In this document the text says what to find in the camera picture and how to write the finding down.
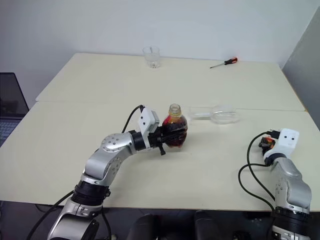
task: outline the screwdriver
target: screwdriver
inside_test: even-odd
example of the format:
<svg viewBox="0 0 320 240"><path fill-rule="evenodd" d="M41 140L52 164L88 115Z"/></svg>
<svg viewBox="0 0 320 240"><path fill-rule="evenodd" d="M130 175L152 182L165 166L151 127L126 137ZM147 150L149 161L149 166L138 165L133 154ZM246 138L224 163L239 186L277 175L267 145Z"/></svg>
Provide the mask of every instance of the screwdriver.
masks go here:
<svg viewBox="0 0 320 240"><path fill-rule="evenodd" d="M213 68L221 66L221 65L235 64L236 62L238 62L238 58L233 57L233 58L230 58L227 61L224 61L224 63L218 64L218 65L215 65L215 66L211 66L210 68L213 69Z"/></svg>

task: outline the floor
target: floor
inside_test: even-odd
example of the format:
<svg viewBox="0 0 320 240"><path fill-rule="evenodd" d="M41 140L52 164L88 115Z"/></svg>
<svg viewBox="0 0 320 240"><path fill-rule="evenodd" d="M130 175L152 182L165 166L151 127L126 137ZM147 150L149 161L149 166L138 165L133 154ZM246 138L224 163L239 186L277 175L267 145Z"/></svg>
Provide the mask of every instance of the floor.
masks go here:
<svg viewBox="0 0 320 240"><path fill-rule="evenodd" d="M39 206L40 210L47 210L45 205ZM32 239L44 240L59 215L60 209L52 212L40 225ZM111 208L106 217L111 225L112 234L117 239L125 240L133 223L145 214L161 216L161 222L167 229L182 230L193 228L194 210L184 209L139 209L139 208ZM250 232L253 240L264 240L271 219L265 213L241 211L207 211L216 221L223 240L232 240L233 232L242 230ZM21 202L3 202L1 206L0 231L1 240L25 240L30 229L43 213L34 204ZM107 230L100 216L97 217L100 228L97 238L107 236ZM312 213L310 237L320 240L320 212Z"/></svg>

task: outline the laptop screen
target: laptop screen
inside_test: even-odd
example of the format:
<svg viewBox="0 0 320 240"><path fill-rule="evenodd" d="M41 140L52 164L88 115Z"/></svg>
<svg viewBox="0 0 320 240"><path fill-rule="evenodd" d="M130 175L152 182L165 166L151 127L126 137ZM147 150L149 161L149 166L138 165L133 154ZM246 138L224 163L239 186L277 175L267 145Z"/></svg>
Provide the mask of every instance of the laptop screen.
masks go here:
<svg viewBox="0 0 320 240"><path fill-rule="evenodd" d="M0 117L23 118L29 111L14 73L0 72Z"/></svg>

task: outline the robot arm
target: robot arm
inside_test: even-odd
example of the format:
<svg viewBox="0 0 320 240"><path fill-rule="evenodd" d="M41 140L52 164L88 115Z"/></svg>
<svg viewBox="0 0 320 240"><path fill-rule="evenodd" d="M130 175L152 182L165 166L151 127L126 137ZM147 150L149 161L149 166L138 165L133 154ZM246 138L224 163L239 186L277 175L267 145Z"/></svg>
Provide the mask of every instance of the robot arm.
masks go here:
<svg viewBox="0 0 320 240"><path fill-rule="evenodd" d="M162 127L158 127L157 114L146 107L138 123L141 132L116 133L103 139L99 149L86 162L80 182L53 224L48 240L93 240L99 228L94 218L110 195L109 186L123 161L137 151L149 148L158 147L163 155L162 144L179 138L186 131L179 129L163 134Z"/></svg>
<svg viewBox="0 0 320 240"><path fill-rule="evenodd" d="M271 165L275 181L275 213L272 237L275 240L309 240L307 223L311 189L302 174L289 159L296 147L299 133L284 128L272 149L264 153L266 165Z"/></svg>

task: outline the plastic bottle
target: plastic bottle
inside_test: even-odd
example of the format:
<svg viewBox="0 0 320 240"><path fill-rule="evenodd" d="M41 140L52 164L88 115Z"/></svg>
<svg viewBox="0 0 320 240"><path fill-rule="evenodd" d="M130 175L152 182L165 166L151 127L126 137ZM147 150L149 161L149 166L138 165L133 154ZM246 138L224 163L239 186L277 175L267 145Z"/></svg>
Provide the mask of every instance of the plastic bottle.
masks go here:
<svg viewBox="0 0 320 240"><path fill-rule="evenodd" d="M185 132L183 132L181 136L178 137L178 139L166 142L166 144L171 148L181 148L187 137L188 124L187 119L182 115L181 108L178 104L174 103L170 105L169 115L163 121L162 129L164 134L180 129L185 129Z"/></svg>

